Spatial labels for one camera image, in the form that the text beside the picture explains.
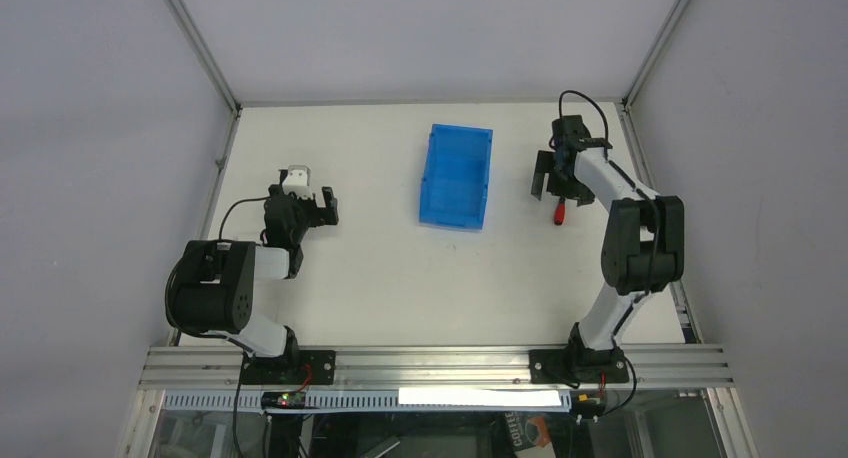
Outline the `red handled screwdriver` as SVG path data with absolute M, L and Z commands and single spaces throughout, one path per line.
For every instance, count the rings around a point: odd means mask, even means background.
M 566 217 L 566 201 L 564 198 L 560 198 L 555 207 L 553 223 L 556 226 L 562 226 L 565 222 Z

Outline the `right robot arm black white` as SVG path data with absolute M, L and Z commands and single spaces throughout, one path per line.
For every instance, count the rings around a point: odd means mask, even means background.
M 608 139 L 590 135 L 581 116 L 558 117 L 548 150 L 537 154 L 531 181 L 536 199 L 549 193 L 579 206 L 598 202 L 607 213 L 600 251 L 604 286 L 557 360 L 574 376 L 622 363 L 619 335 L 645 301 L 684 271 L 683 201 L 631 177 L 611 149 Z

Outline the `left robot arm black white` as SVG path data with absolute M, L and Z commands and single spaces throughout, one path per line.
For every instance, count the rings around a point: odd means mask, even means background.
M 165 314 L 181 333 L 224 339 L 248 357 L 300 364 L 295 332 L 254 308 L 258 281 L 297 277 L 304 260 L 302 241 L 312 228 L 339 222 L 338 201 L 329 187 L 311 189 L 309 167 L 292 165 L 259 198 L 264 228 L 256 241 L 192 240 L 165 285 Z

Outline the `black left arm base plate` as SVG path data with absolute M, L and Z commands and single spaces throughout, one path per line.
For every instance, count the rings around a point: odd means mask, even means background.
M 287 357 L 243 358 L 239 382 L 243 385 L 297 387 L 332 385 L 337 353 L 329 349 L 307 349 L 291 363 Z

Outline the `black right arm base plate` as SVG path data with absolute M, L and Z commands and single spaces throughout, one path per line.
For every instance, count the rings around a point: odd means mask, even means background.
M 612 350 L 531 349 L 529 371 L 533 384 L 628 383 L 630 368 L 620 348 Z

